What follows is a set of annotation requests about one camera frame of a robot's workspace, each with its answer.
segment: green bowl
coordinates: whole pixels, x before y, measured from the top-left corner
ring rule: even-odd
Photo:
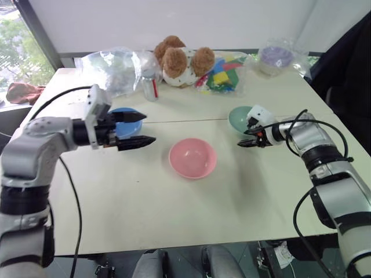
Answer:
[[[239,134],[245,135],[244,132],[248,129],[246,117],[251,109],[251,106],[236,107],[228,115],[228,122]]]

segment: yellow block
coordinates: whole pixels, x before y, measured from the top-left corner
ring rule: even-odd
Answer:
[[[219,72],[218,74],[214,75],[214,83],[216,85],[220,85],[222,83],[226,83],[229,81],[229,77],[225,71]]]
[[[229,55],[229,56],[225,57],[224,59],[225,59],[226,62],[229,62],[229,61],[235,60],[235,57],[232,56],[232,55]]]

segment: stuffed toy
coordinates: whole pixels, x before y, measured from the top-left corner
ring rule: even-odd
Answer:
[[[175,87],[187,87],[212,69],[214,52],[208,47],[192,50],[177,36],[168,36],[154,54],[162,68],[164,80]]]

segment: wire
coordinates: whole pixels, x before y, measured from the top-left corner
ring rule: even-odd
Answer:
[[[70,278],[73,278],[74,275],[75,275],[76,264],[77,264],[77,257],[78,257],[78,253],[79,253],[79,247],[80,247],[80,241],[81,241],[81,234],[82,234],[81,207],[80,207],[79,198],[77,196],[76,188],[75,188],[75,185],[74,185],[74,181],[72,180],[71,173],[70,173],[70,171],[69,171],[66,163],[63,161],[63,159],[61,157],[59,157],[59,160],[61,161],[64,169],[67,172],[68,178],[70,179],[72,190],[74,191],[74,195],[75,195],[75,198],[76,198],[77,209],[78,209],[78,212],[79,212],[79,233],[78,233],[78,237],[77,237],[77,243],[76,243],[76,249],[75,249],[75,254],[74,254],[74,260],[72,262],[72,268],[71,268],[71,274],[70,274]]]
[[[6,137],[9,137],[9,138],[12,137],[11,135],[5,134],[5,133],[3,133],[3,132],[1,132],[1,131],[0,131],[0,135],[6,136]]]
[[[272,123],[270,125],[266,125],[266,126],[258,127],[256,129],[249,130],[249,132],[247,134],[253,134],[253,132],[256,133],[258,131],[262,131],[262,130],[267,129],[269,127],[284,125],[285,123],[292,123],[293,121],[294,120],[284,120],[282,122]],[[319,123],[321,125],[328,126],[328,127],[332,128],[341,137],[341,140],[343,140],[343,144],[344,144],[344,157],[345,158],[348,158],[348,143],[347,143],[347,140],[345,139],[344,135],[341,133],[341,131],[339,129],[337,129],[333,125],[331,125],[329,123],[326,123],[326,122],[323,122],[321,120],[301,119],[301,120],[296,120],[296,122]]]
[[[53,213],[52,205],[49,200],[48,200],[48,206],[49,206],[49,213],[50,213],[50,221],[51,221],[52,227],[54,227],[54,213]]]
[[[301,204],[303,203],[303,201],[310,194],[310,191],[311,191],[311,189],[307,193],[305,193],[303,197],[301,197],[301,199],[299,200],[299,202],[297,203],[297,205],[295,207],[294,216],[293,216],[294,228],[295,228],[297,234],[299,235],[299,238],[304,243],[304,245],[306,246],[306,248],[308,249],[308,251],[311,253],[311,255],[313,256],[313,258],[317,261],[317,263],[319,264],[319,266],[323,269],[323,271],[327,274],[328,277],[334,278],[334,276],[332,275],[332,273],[330,272],[330,270],[321,261],[320,257],[318,256],[318,254],[316,253],[316,251],[313,249],[312,245],[310,245],[310,243],[308,242],[308,240],[303,236],[303,234],[300,232],[299,227],[297,226],[297,222],[296,222],[297,212],[299,211],[299,208],[300,208]]]
[[[297,122],[297,120],[299,120],[299,118],[302,116],[303,113],[306,113],[308,112],[308,109],[304,109],[302,110],[299,114],[297,114],[297,116],[295,117],[294,121],[291,123],[290,127],[288,130],[286,130],[286,139],[285,139],[285,142],[286,142],[286,146],[288,147],[288,149],[296,156],[299,156],[300,155],[294,151],[291,146],[290,146],[290,143],[289,143],[289,139],[292,138],[290,132],[291,132],[291,129],[294,127],[295,123]]]
[[[39,113],[45,108],[47,107],[50,103],[52,103],[54,100],[56,100],[57,98],[61,97],[61,96],[64,96],[65,94],[68,94],[68,93],[71,93],[71,92],[74,92],[74,91],[77,91],[77,90],[85,90],[85,89],[90,89],[91,86],[81,86],[81,87],[76,87],[76,88],[72,88],[72,89],[68,89],[64,92],[61,92],[60,94],[52,97],[50,100],[48,100],[46,103],[44,103],[43,105],[40,106],[39,109],[37,109],[37,111],[35,112],[35,114],[33,114],[33,116],[31,117],[30,120],[33,120],[36,118],[37,115],[39,115]]]
[[[291,267],[292,276],[293,276],[294,278],[296,278],[295,271],[294,271],[294,268],[292,267],[292,264],[289,263],[289,265],[290,265],[290,267]]]
[[[59,98],[61,96],[64,96],[65,94],[68,94],[68,93],[77,91],[77,90],[85,90],[85,89],[90,89],[90,88],[91,88],[91,86],[81,86],[81,87],[75,87],[75,88],[72,88],[72,89],[68,89],[68,90],[66,90],[66,91],[64,91],[62,93],[59,93],[58,95],[52,97],[50,100],[48,100],[43,105],[41,105],[40,108],[37,109],[37,111],[35,112],[35,114],[33,114],[33,116],[31,117],[30,121],[33,120],[33,119],[35,119],[36,116],[43,109],[45,109],[45,107],[47,107],[49,104],[51,104],[57,98]],[[72,268],[71,268],[71,274],[70,274],[70,278],[73,278],[75,276],[77,258],[78,258],[80,241],[81,241],[81,234],[82,234],[82,215],[81,215],[80,201],[79,201],[79,198],[77,196],[77,192],[76,192],[76,189],[75,189],[75,184],[74,184],[74,182],[72,180],[71,173],[70,173],[70,171],[69,171],[66,163],[64,162],[64,160],[61,157],[59,157],[59,160],[61,161],[64,169],[66,170],[66,173],[67,173],[68,178],[70,180],[72,190],[74,191],[74,195],[75,195],[75,199],[76,199],[76,205],[77,205],[77,209],[78,209],[78,215],[79,215],[79,232],[78,232],[78,237],[77,237],[77,242],[76,242],[76,248],[75,248],[75,254],[74,254],[74,260],[72,262]],[[53,210],[52,210],[52,206],[50,205],[50,203],[49,203],[49,207],[50,207],[50,219],[51,219],[52,225],[54,226],[54,215],[53,215]]]

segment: bear ear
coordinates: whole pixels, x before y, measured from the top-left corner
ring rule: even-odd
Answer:
[[[163,58],[163,55],[165,55],[166,49],[167,49],[166,44],[164,42],[160,42],[160,44],[156,46],[153,52],[161,68],[163,67],[162,58]]]
[[[163,42],[170,47],[185,47],[186,45],[177,36],[171,35],[166,37]]]
[[[204,76],[215,63],[214,51],[208,47],[198,49],[192,58],[191,65],[197,77]]]
[[[169,47],[185,47],[186,45],[177,36],[168,36],[154,50],[154,54],[161,68],[163,68],[163,56]]]
[[[169,47],[162,58],[163,70],[170,78],[177,78],[187,68],[186,54],[179,48]]]

